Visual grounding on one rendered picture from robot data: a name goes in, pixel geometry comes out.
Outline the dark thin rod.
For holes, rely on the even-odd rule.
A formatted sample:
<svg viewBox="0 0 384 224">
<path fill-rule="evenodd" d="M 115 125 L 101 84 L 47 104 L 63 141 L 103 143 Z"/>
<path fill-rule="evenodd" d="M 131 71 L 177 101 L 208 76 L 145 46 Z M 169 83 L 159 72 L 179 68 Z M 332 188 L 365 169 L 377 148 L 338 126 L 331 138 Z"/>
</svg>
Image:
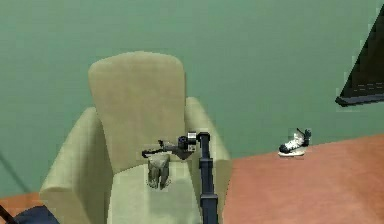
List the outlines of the dark thin rod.
<svg viewBox="0 0 384 224">
<path fill-rule="evenodd" d="M 0 217 L 2 217 L 7 224 L 18 224 L 13 216 L 2 205 L 0 205 Z"/>
</svg>

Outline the dark blue rounded object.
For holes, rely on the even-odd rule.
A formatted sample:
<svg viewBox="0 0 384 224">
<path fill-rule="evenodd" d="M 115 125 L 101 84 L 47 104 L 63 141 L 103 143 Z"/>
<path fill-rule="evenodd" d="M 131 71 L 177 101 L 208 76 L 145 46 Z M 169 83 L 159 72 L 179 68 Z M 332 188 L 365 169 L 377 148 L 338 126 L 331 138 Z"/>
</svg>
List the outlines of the dark blue rounded object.
<svg viewBox="0 0 384 224">
<path fill-rule="evenodd" d="M 18 224 L 60 224 L 46 206 L 34 206 L 14 217 Z"/>
</svg>

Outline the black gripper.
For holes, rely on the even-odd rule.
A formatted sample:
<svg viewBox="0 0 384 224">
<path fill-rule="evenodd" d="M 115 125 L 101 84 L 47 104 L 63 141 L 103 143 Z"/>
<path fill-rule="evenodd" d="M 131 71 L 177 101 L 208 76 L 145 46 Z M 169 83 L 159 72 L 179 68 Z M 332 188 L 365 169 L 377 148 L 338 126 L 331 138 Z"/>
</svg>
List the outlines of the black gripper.
<svg viewBox="0 0 384 224">
<path fill-rule="evenodd" d="M 167 153 L 174 154 L 181 160 L 186 160 L 192 154 L 192 151 L 188 150 L 189 145 L 188 138 L 186 136 L 180 136 L 177 144 L 165 140 L 159 140 L 158 143 L 162 149 L 143 150 L 141 152 L 142 157 L 149 158 L 151 155 Z"/>
</svg>

